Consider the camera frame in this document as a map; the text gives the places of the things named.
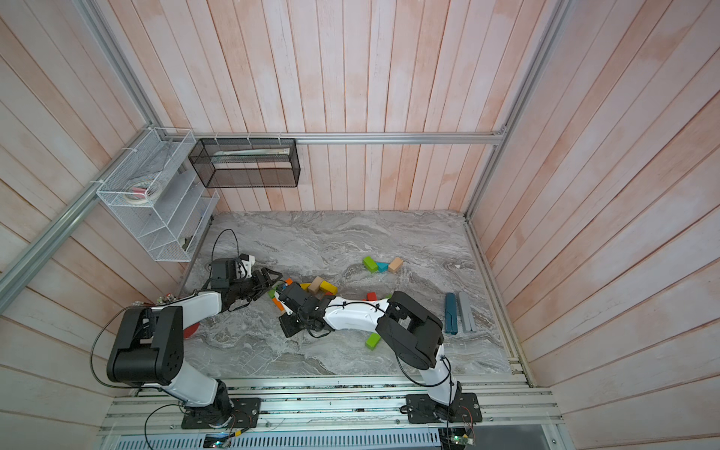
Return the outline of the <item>yellow rectangular block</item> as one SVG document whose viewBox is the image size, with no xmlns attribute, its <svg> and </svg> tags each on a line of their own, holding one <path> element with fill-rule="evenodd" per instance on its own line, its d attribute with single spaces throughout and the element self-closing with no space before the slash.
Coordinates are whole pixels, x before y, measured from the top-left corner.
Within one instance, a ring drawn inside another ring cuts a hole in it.
<svg viewBox="0 0 720 450">
<path fill-rule="evenodd" d="M 338 288 L 327 281 L 322 281 L 320 289 L 330 296 L 336 296 L 338 294 Z"/>
</svg>

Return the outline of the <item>red pen holder cup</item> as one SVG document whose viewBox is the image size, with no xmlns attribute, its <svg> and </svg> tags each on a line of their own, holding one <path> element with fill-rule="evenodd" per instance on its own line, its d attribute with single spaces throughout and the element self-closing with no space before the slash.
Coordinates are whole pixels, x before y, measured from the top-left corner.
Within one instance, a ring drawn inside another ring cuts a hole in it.
<svg viewBox="0 0 720 450">
<path fill-rule="evenodd" d="M 193 325 L 185 328 L 183 331 L 183 337 L 185 339 L 189 339 L 198 331 L 199 327 L 200 327 L 200 324 L 197 322 L 196 324 L 193 324 Z"/>
</svg>

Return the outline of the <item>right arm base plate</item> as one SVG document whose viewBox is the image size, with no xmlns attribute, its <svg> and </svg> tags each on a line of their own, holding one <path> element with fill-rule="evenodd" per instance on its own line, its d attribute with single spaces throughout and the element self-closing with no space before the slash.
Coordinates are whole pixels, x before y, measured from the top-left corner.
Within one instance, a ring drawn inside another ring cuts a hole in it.
<svg viewBox="0 0 720 450">
<path fill-rule="evenodd" d="M 405 397 L 400 412 L 406 414 L 411 424 L 459 423 L 470 424 L 483 421 L 480 404 L 473 393 L 459 393 L 449 406 L 437 402 L 428 394 L 414 394 Z"/>
</svg>

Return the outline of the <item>teal stapler tool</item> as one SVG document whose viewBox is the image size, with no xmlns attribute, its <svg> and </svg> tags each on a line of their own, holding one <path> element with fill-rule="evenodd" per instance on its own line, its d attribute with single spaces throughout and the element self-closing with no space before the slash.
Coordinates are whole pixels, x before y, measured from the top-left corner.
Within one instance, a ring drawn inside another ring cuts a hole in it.
<svg viewBox="0 0 720 450">
<path fill-rule="evenodd" d="M 444 332 L 453 336 L 459 332 L 458 300 L 453 292 L 444 296 Z"/>
</svg>

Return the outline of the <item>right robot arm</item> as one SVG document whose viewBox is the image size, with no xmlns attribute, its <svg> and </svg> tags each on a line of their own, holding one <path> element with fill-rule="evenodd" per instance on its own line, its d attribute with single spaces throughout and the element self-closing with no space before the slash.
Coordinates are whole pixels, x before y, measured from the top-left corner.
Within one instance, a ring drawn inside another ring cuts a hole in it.
<svg viewBox="0 0 720 450">
<path fill-rule="evenodd" d="M 350 300 L 330 295 L 318 298 L 297 283 L 277 289 L 284 309 L 280 317 L 287 338 L 306 331 L 321 339 L 338 331 L 375 333 L 394 352 L 399 365 L 417 369 L 416 386 L 427 389 L 432 401 L 450 406 L 459 393 L 452 363 L 444 351 L 441 320 L 405 292 L 395 291 L 376 301 Z"/>
</svg>

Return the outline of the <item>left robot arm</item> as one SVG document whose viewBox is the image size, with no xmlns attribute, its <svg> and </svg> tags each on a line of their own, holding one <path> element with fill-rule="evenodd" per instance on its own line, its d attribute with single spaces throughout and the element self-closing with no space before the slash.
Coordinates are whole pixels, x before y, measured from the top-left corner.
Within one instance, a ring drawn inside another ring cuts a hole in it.
<svg viewBox="0 0 720 450">
<path fill-rule="evenodd" d="M 270 268 L 253 267 L 254 258 L 242 254 L 217 259 L 202 288 L 161 306 L 136 306 L 122 317 L 106 369 L 110 381 L 153 387 L 178 399 L 193 414 L 223 423 L 233 404 L 224 382 L 202 374 L 185 360 L 185 330 L 223 312 L 257 300 L 281 281 Z"/>
</svg>

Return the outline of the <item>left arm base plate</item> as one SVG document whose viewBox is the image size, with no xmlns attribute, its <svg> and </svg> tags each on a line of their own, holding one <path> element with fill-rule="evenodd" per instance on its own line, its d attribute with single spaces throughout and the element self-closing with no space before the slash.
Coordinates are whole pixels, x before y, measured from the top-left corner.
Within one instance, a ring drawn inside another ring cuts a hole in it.
<svg viewBox="0 0 720 450">
<path fill-rule="evenodd" d="M 253 429 L 261 403 L 259 397 L 230 397 L 206 407 L 187 407 L 181 429 Z"/>
</svg>

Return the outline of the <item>natural wood block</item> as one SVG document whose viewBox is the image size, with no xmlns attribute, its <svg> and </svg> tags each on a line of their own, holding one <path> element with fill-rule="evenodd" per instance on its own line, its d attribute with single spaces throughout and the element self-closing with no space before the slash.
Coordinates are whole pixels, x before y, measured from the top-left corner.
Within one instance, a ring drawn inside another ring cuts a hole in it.
<svg viewBox="0 0 720 450">
<path fill-rule="evenodd" d="M 396 257 L 390 264 L 388 264 L 388 271 L 393 274 L 397 274 L 399 270 L 403 267 L 404 261 Z"/>
<path fill-rule="evenodd" d="M 313 279 L 313 282 L 307 287 L 307 291 L 312 294 L 317 294 L 321 290 L 321 286 L 324 283 L 324 279 L 322 277 L 315 277 Z"/>
</svg>

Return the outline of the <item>black mesh basket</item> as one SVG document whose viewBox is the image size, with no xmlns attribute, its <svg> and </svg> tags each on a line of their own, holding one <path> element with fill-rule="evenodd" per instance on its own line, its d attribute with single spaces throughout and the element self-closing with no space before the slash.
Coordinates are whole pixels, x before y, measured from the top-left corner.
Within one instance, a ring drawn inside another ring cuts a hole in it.
<svg viewBox="0 0 720 450">
<path fill-rule="evenodd" d="M 301 165 L 285 138 L 202 138 L 189 162 L 210 189 L 295 188 Z"/>
</svg>

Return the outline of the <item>tape roll on shelf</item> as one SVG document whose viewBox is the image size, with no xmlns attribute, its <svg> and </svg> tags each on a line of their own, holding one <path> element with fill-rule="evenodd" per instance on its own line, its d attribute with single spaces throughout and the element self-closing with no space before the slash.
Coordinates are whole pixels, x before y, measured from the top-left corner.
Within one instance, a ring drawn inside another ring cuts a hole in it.
<svg viewBox="0 0 720 450">
<path fill-rule="evenodd" d="M 163 186 L 158 181 L 141 181 L 132 185 L 128 191 L 122 194 L 127 204 L 141 206 L 142 204 L 153 204 L 163 191 Z"/>
</svg>

